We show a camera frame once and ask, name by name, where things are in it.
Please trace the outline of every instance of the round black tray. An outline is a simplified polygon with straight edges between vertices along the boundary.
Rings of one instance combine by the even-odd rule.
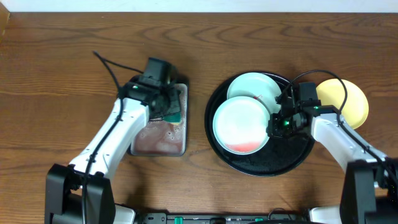
[[[271,77],[280,89],[288,83],[288,79],[275,73],[260,72]],[[292,139],[270,139],[259,151],[249,155],[236,155],[225,150],[214,137],[213,117],[217,108],[226,101],[226,94],[231,82],[239,75],[231,77],[223,82],[212,94],[207,103],[205,112],[205,130],[207,138],[216,152],[224,162],[232,168],[245,174],[270,177],[284,174],[297,167],[310,153],[314,140],[303,136]]]

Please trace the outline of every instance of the yellow bowl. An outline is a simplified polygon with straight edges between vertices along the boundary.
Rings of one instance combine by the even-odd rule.
[[[368,117],[369,104],[365,94],[362,90],[347,80],[343,80],[346,85],[348,97],[347,102],[344,105],[342,115],[346,119],[347,123],[356,129],[360,127]],[[340,81],[337,79],[331,79],[324,81],[317,86],[318,99],[321,100],[322,105],[333,105],[337,109],[344,100],[344,88]]]

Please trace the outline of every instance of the white plate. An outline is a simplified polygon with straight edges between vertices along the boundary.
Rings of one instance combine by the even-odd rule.
[[[281,90],[276,82],[264,75],[257,72],[249,72],[238,76],[230,84],[227,92],[227,99],[236,96],[248,96],[260,101],[267,111],[278,113],[280,105],[275,101],[275,97],[281,94]]]
[[[257,152],[267,143],[269,113],[264,105],[247,96],[226,100],[213,118],[218,143],[234,154]]]

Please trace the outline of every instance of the white wall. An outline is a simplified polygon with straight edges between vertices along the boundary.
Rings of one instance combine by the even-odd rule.
[[[398,0],[0,0],[11,12],[398,12]]]

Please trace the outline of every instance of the wire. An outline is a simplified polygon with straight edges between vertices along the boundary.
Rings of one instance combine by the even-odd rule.
[[[83,215],[83,224],[87,224],[87,206],[86,206],[86,201],[87,201],[87,183],[88,183],[88,175],[90,173],[90,169],[91,169],[91,165],[95,162],[95,156],[97,155],[99,149],[101,148],[102,144],[105,142],[106,138],[111,134],[112,130],[114,129],[114,127],[118,124],[119,121],[122,121],[122,115],[123,115],[123,96],[121,95],[122,89],[119,85],[118,79],[116,78],[116,76],[114,75],[113,71],[111,70],[111,68],[109,67],[109,65],[107,64],[113,64],[125,69],[129,69],[129,70],[133,70],[139,73],[143,73],[142,71],[135,69],[135,68],[130,68],[124,65],[120,65],[116,62],[112,62],[108,59],[103,58],[102,56],[99,55],[98,52],[93,52],[94,55],[96,55],[101,62],[103,63],[103,65],[106,67],[106,69],[108,70],[108,72],[111,74],[112,79],[114,84],[116,85],[116,88],[118,89],[118,95],[119,95],[119,99],[120,99],[120,110],[119,110],[119,114],[116,117],[114,123],[112,124],[112,126],[108,129],[108,131],[105,133],[105,135],[102,137],[102,139],[99,141],[98,145],[95,147],[93,153],[90,155],[90,158],[88,159],[88,163],[86,166],[86,171],[85,171],[85,176],[83,179],[83,188],[82,188],[82,193],[81,193],[81,212]]]
[[[341,126],[341,128],[343,129],[343,131],[344,131],[350,138],[352,138],[359,146],[361,146],[365,152],[369,153],[369,155],[371,155],[373,158],[376,159],[377,163],[378,163],[380,166],[382,166],[384,170],[387,171],[387,173],[389,174],[389,177],[392,179],[392,181],[394,181],[394,183],[395,183],[396,186],[398,187],[398,180],[397,180],[396,175],[393,173],[393,171],[391,171],[391,169],[390,169],[387,165],[385,165],[385,163],[383,163],[383,161],[380,159],[379,156],[377,156],[374,152],[372,152],[372,150],[370,150],[370,146],[365,146],[359,139],[357,139],[353,134],[351,134],[351,132],[344,126],[343,122],[341,121],[341,119],[340,119],[340,114],[341,114],[341,112],[343,111],[344,105],[345,105],[346,102],[347,102],[348,92],[347,92],[347,87],[346,87],[346,85],[344,84],[344,82],[342,81],[342,79],[341,79],[338,75],[334,74],[334,73],[331,72],[331,71],[328,71],[328,70],[320,70],[320,69],[311,70],[311,71],[308,71],[308,72],[304,72],[303,74],[300,74],[299,76],[295,77],[295,78],[283,89],[282,93],[276,98],[277,103],[280,103],[283,94],[289,89],[290,86],[293,85],[293,82],[294,82],[294,81],[296,81],[296,80],[297,80],[298,78],[300,78],[300,77],[303,77],[304,75],[307,75],[307,74],[310,74],[310,73],[315,73],[315,72],[327,73],[327,74],[329,74],[329,75],[335,77],[335,78],[341,83],[341,85],[342,85],[343,88],[344,88],[344,94],[345,94],[345,95],[344,95],[344,100],[343,100],[343,102],[342,102],[342,104],[341,104],[341,106],[340,106],[340,109],[338,110],[338,113],[337,113],[337,118],[336,118],[336,120],[337,120],[338,126]]]
[[[274,209],[272,209],[272,211],[268,214],[268,220],[271,220],[271,215],[274,213],[275,210],[282,210],[282,211],[285,211],[285,212],[286,212],[286,210],[285,210],[284,208],[274,208]],[[289,216],[289,219],[290,219],[290,220],[293,220],[292,217],[291,217],[289,214],[286,213],[286,215]]]

